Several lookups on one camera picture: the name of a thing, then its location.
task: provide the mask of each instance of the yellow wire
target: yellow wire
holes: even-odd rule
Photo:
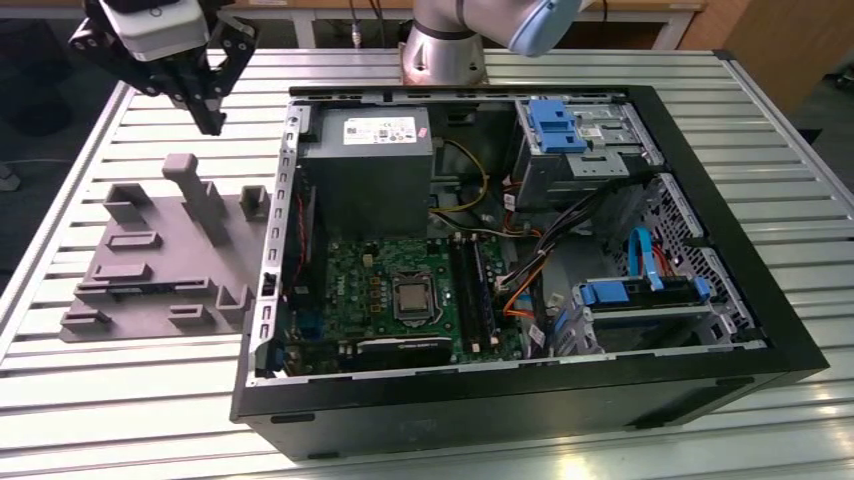
[[[474,207],[480,200],[483,200],[483,197],[486,197],[486,191],[487,191],[487,181],[488,181],[488,177],[486,175],[486,169],[483,168],[483,164],[480,163],[480,160],[478,160],[478,157],[474,156],[474,154],[468,151],[468,149],[466,147],[463,147],[460,145],[460,143],[455,140],[444,140],[444,143],[450,143],[451,145],[454,145],[456,148],[459,148],[459,150],[466,154],[466,156],[468,157],[468,159],[471,160],[471,163],[475,164],[475,166],[478,167],[478,170],[480,170],[480,178],[483,179],[483,185],[480,187],[480,194],[478,195],[478,198],[475,198],[471,202],[468,202],[466,205],[458,205],[455,207],[440,207],[440,208],[431,208],[430,211],[431,212],[439,212],[439,213],[446,213],[446,212],[462,212],[463,210]]]

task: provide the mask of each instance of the work table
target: work table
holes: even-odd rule
[[[224,101],[220,137],[120,85],[0,300],[0,473],[63,479],[278,472],[336,478],[622,478],[851,474],[854,201],[737,62],[709,52],[487,53],[494,84],[643,84],[675,122],[831,368],[681,428],[295,465],[228,421],[238,335],[64,344],[60,318],[116,182],[174,195],[166,154],[194,152],[222,194],[272,185],[295,85],[399,82],[392,50],[262,50]]]

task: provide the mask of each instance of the white sticker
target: white sticker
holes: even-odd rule
[[[582,137],[602,137],[602,130],[597,127],[582,127]]]
[[[348,118],[344,122],[344,145],[415,142],[415,117]]]
[[[504,194],[504,210],[516,211],[516,197],[508,193]]]
[[[528,328],[528,337],[534,340],[540,347],[546,344],[546,334],[539,329],[535,323],[531,324],[531,328]]]

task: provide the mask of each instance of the wire bundle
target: wire bundle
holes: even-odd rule
[[[631,177],[610,180],[597,190],[590,192],[578,202],[575,202],[575,204],[567,208],[563,213],[560,213],[551,226],[539,237],[536,245],[534,246],[534,252],[528,256],[527,260],[499,282],[500,288],[516,281],[527,273],[526,280],[516,288],[515,293],[510,297],[510,301],[504,305],[503,312],[506,315],[535,318],[534,312],[514,310],[512,304],[519,298],[522,292],[531,285],[534,278],[542,272],[543,267],[546,266],[546,259],[554,251],[558,241],[563,235],[566,235],[577,226],[593,217],[593,214],[597,212],[613,192],[633,185],[649,182],[657,174],[658,170],[650,170]]]

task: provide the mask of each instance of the black wire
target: black wire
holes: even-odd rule
[[[526,262],[522,263],[522,267],[516,268],[507,274],[502,284],[507,285],[524,272],[538,267],[540,262],[546,261],[560,237],[590,219],[602,206],[602,203],[605,203],[607,196],[613,192],[631,185],[649,182],[661,170],[661,168],[654,167],[631,177],[610,180],[597,190],[589,193],[585,198],[575,202],[575,204],[563,211],[548,229],[543,232],[543,236],[536,242],[531,256]]]
[[[538,275],[531,281],[528,286],[528,292],[531,294],[531,309],[534,311],[534,323],[536,328],[544,334],[543,346],[540,347],[536,342],[534,345],[536,348],[531,348],[531,358],[546,358],[548,356],[548,345],[551,344],[551,319],[546,313],[546,298],[543,294],[543,276]]]
[[[379,20],[379,34],[380,34],[380,46],[386,48],[386,19],[383,18],[383,0],[368,0],[371,2],[371,8],[374,9],[374,15],[376,15],[376,20]]]
[[[352,0],[350,0],[350,16],[352,17],[352,23],[359,23],[359,19],[356,18],[356,7],[352,4]]]

